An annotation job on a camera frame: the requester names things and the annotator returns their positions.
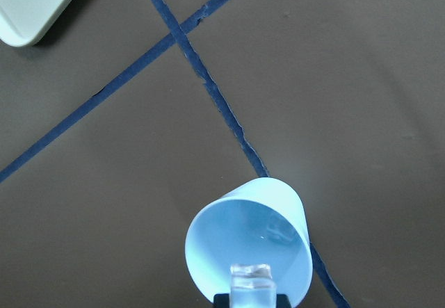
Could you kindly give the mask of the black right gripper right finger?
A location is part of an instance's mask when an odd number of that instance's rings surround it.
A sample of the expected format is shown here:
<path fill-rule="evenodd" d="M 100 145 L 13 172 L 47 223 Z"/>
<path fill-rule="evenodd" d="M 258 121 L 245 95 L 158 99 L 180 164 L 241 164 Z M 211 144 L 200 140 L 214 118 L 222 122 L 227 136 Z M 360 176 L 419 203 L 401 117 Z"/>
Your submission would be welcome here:
<path fill-rule="evenodd" d="M 288 296 L 285 294 L 277 294 L 276 307 L 277 308 L 292 308 Z"/>

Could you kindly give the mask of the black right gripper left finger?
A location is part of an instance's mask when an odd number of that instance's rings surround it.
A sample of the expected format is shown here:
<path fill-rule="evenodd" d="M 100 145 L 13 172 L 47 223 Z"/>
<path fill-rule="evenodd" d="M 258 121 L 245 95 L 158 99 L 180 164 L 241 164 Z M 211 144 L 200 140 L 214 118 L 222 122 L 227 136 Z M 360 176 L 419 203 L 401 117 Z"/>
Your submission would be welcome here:
<path fill-rule="evenodd" d="M 213 297 L 213 308 L 230 308 L 229 294 L 215 294 Z"/>

